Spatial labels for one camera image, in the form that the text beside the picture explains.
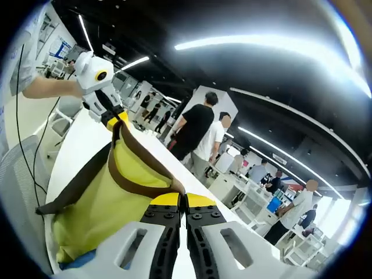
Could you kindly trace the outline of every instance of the ceiling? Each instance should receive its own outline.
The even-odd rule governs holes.
[[[149,56],[150,61],[127,73],[167,96],[188,99],[199,85],[226,90],[239,110],[229,133],[240,145],[251,144],[270,157],[274,152],[303,180],[315,178],[239,126],[290,153],[331,185],[351,185],[340,192],[348,199],[356,186],[369,183],[360,163],[329,133],[284,108],[230,90],[269,96],[314,118],[333,129],[371,171],[372,101],[342,73],[277,48],[226,44],[174,49],[207,37],[279,34],[317,41],[347,63],[339,38],[313,1],[57,0],[53,5],[77,43],[88,48],[77,17],[82,14],[97,55],[108,54],[102,49],[108,43],[116,51],[114,63],[117,56],[127,62]],[[335,196],[325,184],[320,186],[322,194]]]

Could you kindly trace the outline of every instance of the person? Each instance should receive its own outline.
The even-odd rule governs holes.
[[[204,104],[197,104],[181,116],[173,130],[174,142],[170,152],[180,161],[198,147],[214,119],[212,107],[219,102],[217,94],[205,94]]]
[[[313,209],[310,209],[308,212],[305,213],[306,217],[305,219],[303,219],[300,225],[301,227],[303,227],[303,229],[306,229],[315,220],[317,208],[318,208],[318,205],[315,204],[313,206]]]
[[[281,188],[281,179],[280,177],[282,177],[283,173],[278,170],[275,174],[275,178],[272,179],[269,183],[267,183],[265,185],[266,187],[266,191],[267,192],[270,192],[274,195],[274,193],[276,192],[276,190],[280,189]]]
[[[155,107],[152,109],[152,111],[145,117],[144,121],[149,120],[148,122],[150,123],[151,120],[155,117],[155,115],[158,113],[159,109],[162,107],[162,105],[157,103]]]
[[[155,92],[151,92],[150,94],[148,94],[145,99],[142,101],[142,103],[140,104],[137,112],[135,113],[134,115],[134,120],[136,120],[140,115],[144,116],[144,113],[147,112],[146,108],[147,106],[149,105],[151,99],[156,95]]]
[[[261,164],[258,166],[253,166],[252,169],[248,172],[249,178],[255,182],[255,183],[260,183],[261,179],[266,175],[266,164],[267,160],[262,159]]]
[[[191,157],[185,167],[200,181],[204,177],[204,171],[208,162],[214,163],[220,144],[225,134],[225,129],[231,125],[231,116],[227,112],[221,112],[218,121],[210,125],[207,133],[200,141],[196,150],[191,152]]]
[[[170,108],[170,110],[168,110],[163,118],[161,119],[160,123],[155,127],[155,132],[158,132],[158,133],[161,133],[162,132],[162,128],[164,126],[165,123],[167,123],[170,115],[172,114],[172,111],[173,111],[173,108]]]
[[[214,163],[217,162],[217,160],[219,159],[219,157],[221,157],[221,155],[224,153],[224,152],[227,152],[228,148],[233,144],[233,140],[231,138],[229,139],[225,139],[224,141],[221,142],[220,144],[220,148],[219,148],[219,152],[216,156],[216,160],[214,160]],[[205,177],[206,178],[209,178],[209,172],[212,170],[212,167],[208,167],[207,170],[205,171]]]
[[[139,90],[135,95],[134,95],[134,99],[136,99],[137,101],[141,98],[141,94],[142,94],[142,91]]]
[[[311,208],[313,194],[317,189],[318,182],[309,180],[306,183],[306,188],[303,189],[293,202],[277,210],[280,219],[271,227],[264,237],[269,243],[275,245],[278,240],[298,222],[300,217]]]
[[[248,150],[245,148],[240,150],[240,154],[234,157],[234,161],[232,162],[230,168],[228,169],[230,172],[237,174],[243,166],[244,157],[248,154]]]

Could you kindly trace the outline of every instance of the white desk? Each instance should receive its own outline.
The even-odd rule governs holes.
[[[227,221],[237,221],[243,225],[245,223],[236,216],[232,211],[225,207],[216,197],[208,191],[182,164],[179,162],[160,141],[150,135],[146,135],[134,127],[130,131],[133,136],[153,154],[170,172],[173,173],[176,179],[181,181],[186,189],[186,192],[195,193],[206,196],[217,202],[217,205]],[[75,122],[71,126],[59,154],[54,164],[51,179],[49,181],[48,193],[46,202],[53,201],[64,189],[65,186],[74,178],[79,170],[106,144],[111,141],[112,133],[109,132],[101,123],[94,122],[88,115],[86,109],[82,109]],[[53,240],[52,235],[52,218],[47,215],[45,218],[45,242],[48,251],[49,260],[54,273],[60,271],[56,262],[57,245]],[[178,256],[174,265],[173,278],[195,278],[194,268],[189,258],[187,249],[187,231],[184,226],[185,218],[183,217],[180,228],[181,245],[178,250]],[[263,245],[271,247],[271,254],[280,259],[280,251],[270,245],[265,240]]]

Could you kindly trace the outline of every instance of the black cable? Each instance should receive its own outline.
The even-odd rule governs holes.
[[[40,206],[39,197],[38,197],[37,191],[36,191],[36,185],[38,185],[45,192],[45,194],[47,194],[47,192],[46,192],[46,190],[42,186],[40,186],[35,181],[35,177],[33,176],[32,172],[31,172],[30,166],[28,165],[28,162],[27,162],[26,155],[24,154],[24,150],[23,150],[23,146],[22,146],[22,141],[21,141],[21,136],[20,136],[20,133],[19,133],[19,121],[18,121],[18,86],[19,86],[19,71],[20,71],[20,68],[21,68],[23,49],[24,49],[24,45],[22,45],[21,55],[20,55],[19,64],[18,64],[18,71],[17,71],[17,88],[16,88],[16,124],[17,124],[17,134],[18,134],[18,141],[19,141],[19,145],[21,147],[21,151],[22,151],[22,155],[23,155],[24,161],[26,163],[26,166],[28,168],[28,171],[30,172],[30,176],[34,180],[34,191],[35,191],[36,202],[37,202],[37,205]]]
[[[70,79],[70,77],[72,76],[73,73],[75,73],[75,70],[73,70],[73,72],[69,75],[69,77],[68,77],[67,79]],[[56,108],[57,103],[59,102],[59,100],[60,100],[60,97],[58,97],[56,103],[54,104],[54,106],[52,107],[51,111],[50,111],[49,114],[48,114],[48,118],[46,118],[46,123],[45,123],[44,130],[43,130],[42,135],[41,135],[41,138],[40,138],[40,140],[39,140],[39,144],[37,145],[36,150],[35,150],[35,155],[34,155],[34,165],[33,165],[33,175],[32,175],[32,177],[33,177],[33,179],[34,179],[34,183],[36,183],[36,180],[35,180],[35,163],[36,163],[36,154],[37,154],[37,152],[38,152],[38,150],[39,150],[39,147],[40,147],[40,145],[41,145],[41,141],[42,141],[42,139],[44,138],[45,132],[46,132],[46,130],[47,130],[47,126],[48,126],[48,123],[49,123],[49,118],[50,118],[50,116],[52,115],[53,110]]]

